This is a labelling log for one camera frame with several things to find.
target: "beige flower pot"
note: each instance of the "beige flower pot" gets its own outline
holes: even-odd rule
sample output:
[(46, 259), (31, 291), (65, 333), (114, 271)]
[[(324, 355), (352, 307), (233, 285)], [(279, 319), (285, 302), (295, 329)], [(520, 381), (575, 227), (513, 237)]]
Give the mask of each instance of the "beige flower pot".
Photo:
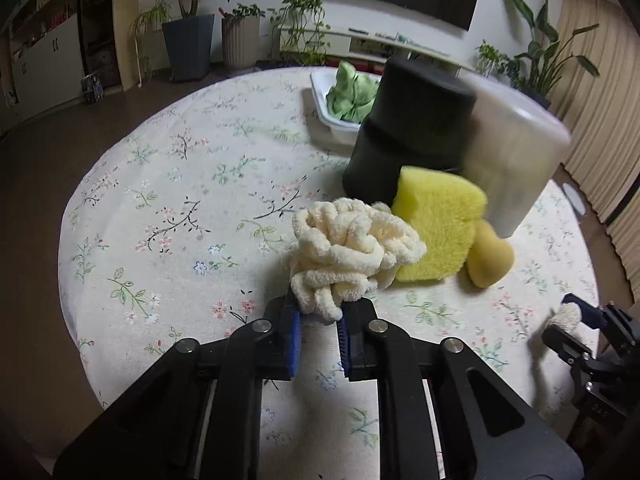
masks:
[(222, 20), (222, 59), (231, 70), (251, 68), (258, 61), (260, 17)]

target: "green crumpled fabric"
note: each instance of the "green crumpled fabric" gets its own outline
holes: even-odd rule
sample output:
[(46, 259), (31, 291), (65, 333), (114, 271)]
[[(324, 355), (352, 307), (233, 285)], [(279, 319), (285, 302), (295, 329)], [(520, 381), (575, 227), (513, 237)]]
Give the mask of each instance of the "green crumpled fabric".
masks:
[(379, 82), (366, 74), (357, 74), (351, 63), (341, 61), (335, 85), (326, 95), (326, 106), (336, 119), (361, 123), (371, 111)]

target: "white tablecloth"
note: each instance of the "white tablecloth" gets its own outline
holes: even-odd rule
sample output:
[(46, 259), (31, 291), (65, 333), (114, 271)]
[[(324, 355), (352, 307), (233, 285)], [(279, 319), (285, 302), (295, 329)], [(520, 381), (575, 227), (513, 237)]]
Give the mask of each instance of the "white tablecloth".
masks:
[[(228, 336), (286, 292), (290, 211), (339, 197), (348, 160), (326, 150), (309, 74), (273, 70), (197, 91), (113, 146), (80, 183), (63, 218), (60, 297), (103, 406), (176, 340)], [(411, 336), (463, 339), (562, 432), (569, 370), (534, 335), (564, 293), (598, 298), (556, 184), (511, 243), (513, 269), (487, 290), (463, 271), (370, 298)], [(595, 331), (581, 326), (580, 336), (594, 348)], [(343, 377), (335, 327), (305, 325), (298, 377), (264, 390), (260, 477), (377, 478), (377, 412), (375, 384)]]

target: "fuzzy yellow sponge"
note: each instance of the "fuzzy yellow sponge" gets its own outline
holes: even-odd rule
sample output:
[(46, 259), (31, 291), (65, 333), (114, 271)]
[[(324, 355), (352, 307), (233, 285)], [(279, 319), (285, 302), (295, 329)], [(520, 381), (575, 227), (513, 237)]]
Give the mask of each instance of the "fuzzy yellow sponge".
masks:
[(400, 282), (440, 280), (464, 265), (482, 218), (486, 195), (468, 180), (442, 171), (403, 166), (391, 211), (420, 235), (427, 254), (400, 267)]

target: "curtain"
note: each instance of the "curtain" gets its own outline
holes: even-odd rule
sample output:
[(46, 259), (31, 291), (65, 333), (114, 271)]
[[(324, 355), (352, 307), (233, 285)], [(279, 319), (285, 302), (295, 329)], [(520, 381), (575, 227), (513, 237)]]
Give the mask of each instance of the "curtain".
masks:
[(592, 23), (600, 28), (576, 36), (562, 55), (584, 54), (600, 77), (571, 59), (549, 99), (572, 134), (564, 166), (604, 222), (640, 173), (640, 36), (610, 2), (564, 0), (560, 45)]
[(640, 301), (640, 192), (613, 224), (607, 228), (616, 252), (625, 266), (626, 276), (631, 283), (634, 299)]

